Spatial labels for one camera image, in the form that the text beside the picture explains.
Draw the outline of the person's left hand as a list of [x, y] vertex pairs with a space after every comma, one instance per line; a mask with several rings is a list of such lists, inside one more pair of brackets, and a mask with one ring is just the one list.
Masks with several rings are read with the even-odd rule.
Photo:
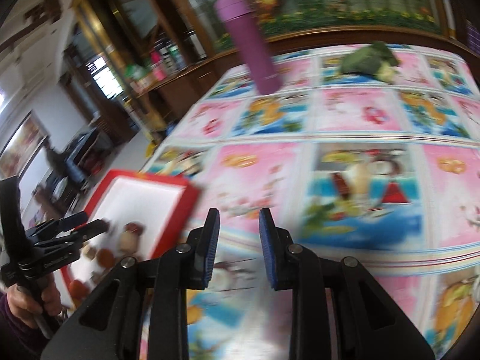
[[7, 302], [11, 313], [29, 328], [38, 328], [35, 317], [44, 311], [56, 317], [62, 311], [60, 293], [56, 287], [53, 274], [45, 277], [47, 286], [41, 293], [42, 305], [36, 302], [31, 295], [22, 292], [17, 284], [7, 290]]

